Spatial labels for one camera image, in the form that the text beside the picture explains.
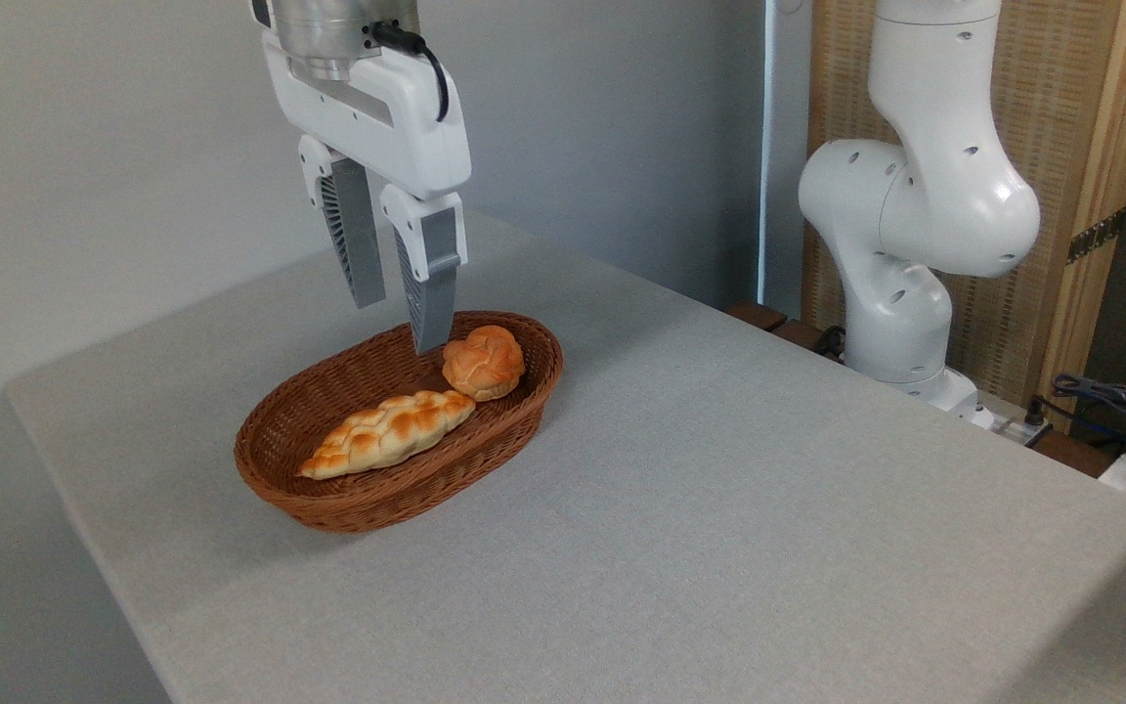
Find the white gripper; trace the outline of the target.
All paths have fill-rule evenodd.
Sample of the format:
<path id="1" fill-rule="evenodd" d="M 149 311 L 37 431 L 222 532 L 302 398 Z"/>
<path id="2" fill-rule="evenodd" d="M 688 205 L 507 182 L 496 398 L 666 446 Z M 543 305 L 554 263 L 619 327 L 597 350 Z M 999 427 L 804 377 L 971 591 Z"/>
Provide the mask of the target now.
<path id="1" fill-rule="evenodd" d="M 443 346 L 455 315 L 457 267 L 468 262 L 463 203 L 447 193 L 470 179 L 472 163 L 452 77 L 425 55 L 381 41 L 418 39 L 418 5 L 253 1 L 250 8 L 263 26 L 282 112 L 309 134 L 298 146 L 304 182 L 356 306 L 387 297 L 366 166 L 395 184 L 381 189 L 379 200 L 395 229 L 415 353 Z"/>

